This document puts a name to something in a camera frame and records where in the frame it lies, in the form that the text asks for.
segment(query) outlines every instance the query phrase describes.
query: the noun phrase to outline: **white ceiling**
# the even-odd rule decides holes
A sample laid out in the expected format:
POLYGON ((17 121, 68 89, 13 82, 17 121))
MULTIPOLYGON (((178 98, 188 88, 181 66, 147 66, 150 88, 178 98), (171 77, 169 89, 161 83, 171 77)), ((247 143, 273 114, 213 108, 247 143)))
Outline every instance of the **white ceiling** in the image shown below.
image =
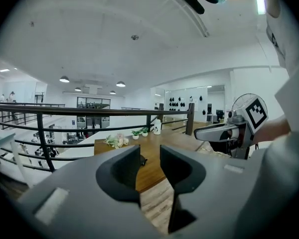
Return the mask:
POLYGON ((256 0, 201 2, 202 16, 181 0, 21 0, 2 28, 0 59, 64 91, 94 84, 98 94, 123 96, 165 50, 257 30, 256 0), (71 83, 60 83, 62 75, 71 83), (127 87, 116 87, 119 80, 127 87))

